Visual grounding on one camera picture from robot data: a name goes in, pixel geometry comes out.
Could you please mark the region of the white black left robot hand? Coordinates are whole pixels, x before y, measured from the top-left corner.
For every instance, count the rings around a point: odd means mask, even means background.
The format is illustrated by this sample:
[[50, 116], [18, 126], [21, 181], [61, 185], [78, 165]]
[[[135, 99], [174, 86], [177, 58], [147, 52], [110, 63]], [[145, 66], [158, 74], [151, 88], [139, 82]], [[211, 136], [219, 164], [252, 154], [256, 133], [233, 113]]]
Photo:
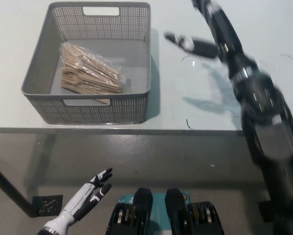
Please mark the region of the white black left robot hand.
[[108, 193], [111, 184], [104, 184], [112, 177], [112, 168], [108, 168], [85, 183], [65, 205], [63, 211], [68, 212], [73, 222], [80, 221], [86, 216]]

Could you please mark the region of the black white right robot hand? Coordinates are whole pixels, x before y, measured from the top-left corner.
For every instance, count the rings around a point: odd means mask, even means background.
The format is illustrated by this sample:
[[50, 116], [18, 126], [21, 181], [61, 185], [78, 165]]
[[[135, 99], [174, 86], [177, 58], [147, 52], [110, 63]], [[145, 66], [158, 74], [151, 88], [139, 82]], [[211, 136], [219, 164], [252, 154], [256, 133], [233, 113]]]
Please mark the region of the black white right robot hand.
[[211, 0], [194, 0], [208, 24], [214, 42], [166, 32], [164, 37], [182, 50], [207, 59], [219, 59], [228, 67], [229, 79], [243, 79], [258, 71], [255, 61], [247, 57], [234, 27], [219, 4]]

